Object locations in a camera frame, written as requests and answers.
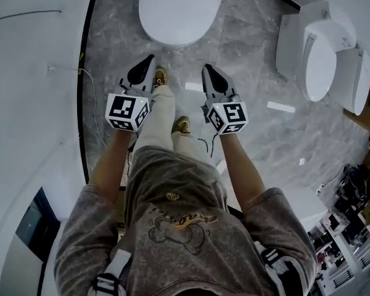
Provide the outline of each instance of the toilet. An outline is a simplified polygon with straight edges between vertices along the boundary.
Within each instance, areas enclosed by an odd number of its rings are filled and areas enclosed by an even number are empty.
[[[370,56],[364,49],[337,53],[337,67],[330,97],[348,111],[360,115],[370,90]]]
[[[304,5],[299,14],[282,16],[277,71],[295,80],[308,100],[319,101],[332,85],[336,52],[355,44],[355,28],[340,9],[328,1]]]
[[[168,47],[198,41],[211,27],[221,0],[139,0],[141,25],[150,39]]]

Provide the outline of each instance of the pant leg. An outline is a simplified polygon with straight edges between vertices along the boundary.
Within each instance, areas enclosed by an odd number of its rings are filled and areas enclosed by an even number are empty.
[[[181,134],[179,131],[173,133],[171,138],[175,152],[201,162],[207,162],[213,166],[211,157],[207,153],[207,148],[203,141],[198,141],[189,134]]]
[[[161,85],[155,89],[153,96],[155,103],[144,121],[134,151],[144,146],[159,146],[174,150],[171,140],[171,129],[175,117],[174,94],[168,86]]]

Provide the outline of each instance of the yellow sneaker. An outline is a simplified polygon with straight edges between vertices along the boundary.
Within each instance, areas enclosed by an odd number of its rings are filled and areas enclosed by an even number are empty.
[[[167,71],[162,66],[157,66],[155,70],[154,89],[167,84]]]
[[[191,133],[191,120],[187,116],[181,116],[174,122],[172,133],[179,131],[182,134]]]

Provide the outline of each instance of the gray acid-wash t-shirt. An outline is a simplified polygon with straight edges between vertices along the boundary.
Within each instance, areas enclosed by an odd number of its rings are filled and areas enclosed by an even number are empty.
[[[118,249],[131,253],[120,276],[128,295],[277,295],[254,241],[294,257],[313,283],[315,251],[279,189],[247,208],[244,224],[226,210],[217,171],[159,147],[134,155],[126,189],[126,234],[117,243],[115,207],[87,185],[65,226],[55,263],[59,294],[86,295]]]

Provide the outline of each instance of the gray marble floor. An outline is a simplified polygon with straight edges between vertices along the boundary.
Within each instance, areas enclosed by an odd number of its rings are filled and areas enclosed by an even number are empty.
[[[344,163],[360,163],[368,148],[368,133],[347,119],[329,96],[317,103],[309,102],[293,81],[276,71],[281,15],[294,12],[280,0],[222,0],[212,27],[200,41],[181,49],[168,49],[144,33],[138,0],[97,0],[89,29],[86,69],[96,85],[96,117],[102,137],[107,141],[112,134],[104,120],[104,110],[121,69],[140,55],[154,53],[168,69],[177,116],[190,116],[193,135],[205,139],[210,147],[214,131],[204,123],[200,110],[205,96],[184,87],[186,82],[201,84],[200,72],[206,62],[233,78],[249,115],[249,124],[239,137],[267,187],[309,187],[315,192]],[[291,105],[295,113],[267,108],[269,101]],[[83,124],[89,172],[104,148],[97,135],[93,110],[93,87],[84,78]],[[217,162],[221,158],[223,151],[217,139],[213,159]],[[222,181],[229,192],[229,203],[238,207],[227,170]],[[320,196],[328,207],[334,201],[335,182]]]

